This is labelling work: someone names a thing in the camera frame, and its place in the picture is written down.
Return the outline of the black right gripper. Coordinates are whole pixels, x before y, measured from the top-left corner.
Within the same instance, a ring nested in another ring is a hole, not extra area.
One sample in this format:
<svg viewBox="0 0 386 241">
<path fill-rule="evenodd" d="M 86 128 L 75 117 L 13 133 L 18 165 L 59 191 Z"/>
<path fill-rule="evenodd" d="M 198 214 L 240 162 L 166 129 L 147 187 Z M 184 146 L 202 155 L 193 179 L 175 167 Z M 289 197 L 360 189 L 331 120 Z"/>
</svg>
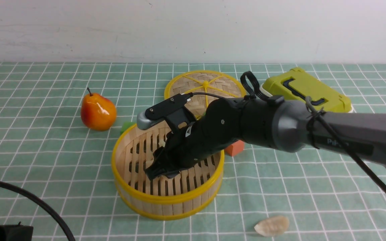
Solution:
<svg viewBox="0 0 386 241">
<path fill-rule="evenodd" d="M 152 181 L 158 177 L 176 177 L 182 169 L 191 168 L 227 146 L 227 135 L 221 124 L 195 122 L 170 134 L 164 146 L 154 153 L 154 162 L 144 170 Z"/>
</svg>

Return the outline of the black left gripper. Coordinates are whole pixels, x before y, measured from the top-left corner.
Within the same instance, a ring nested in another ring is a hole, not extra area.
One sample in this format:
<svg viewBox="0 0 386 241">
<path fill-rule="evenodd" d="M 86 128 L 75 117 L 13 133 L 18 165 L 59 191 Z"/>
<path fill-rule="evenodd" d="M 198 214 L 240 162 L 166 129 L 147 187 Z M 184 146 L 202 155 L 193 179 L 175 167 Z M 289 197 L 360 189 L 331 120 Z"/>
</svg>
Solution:
<svg viewBox="0 0 386 241">
<path fill-rule="evenodd" d="M 19 222 L 14 225 L 0 225 L 0 241 L 31 241 L 34 228 Z"/>
</svg>

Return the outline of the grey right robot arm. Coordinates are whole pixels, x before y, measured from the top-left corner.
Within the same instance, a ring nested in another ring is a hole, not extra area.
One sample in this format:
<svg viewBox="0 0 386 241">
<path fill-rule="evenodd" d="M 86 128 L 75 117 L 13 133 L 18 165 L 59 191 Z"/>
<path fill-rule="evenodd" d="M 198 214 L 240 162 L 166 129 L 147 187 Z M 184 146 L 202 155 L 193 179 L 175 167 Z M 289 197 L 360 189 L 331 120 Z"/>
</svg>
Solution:
<svg viewBox="0 0 386 241">
<path fill-rule="evenodd" d="M 313 111 L 283 97 L 270 102 L 245 97 L 216 99 L 196 119 L 186 102 L 178 94 L 137 116 L 141 130 L 160 122 L 170 127 L 165 146 L 153 153 L 145 171 L 150 180 L 175 177 L 238 140 L 289 153 L 309 145 L 348 155 L 348 147 L 363 161 L 386 168 L 386 114 Z"/>
</svg>

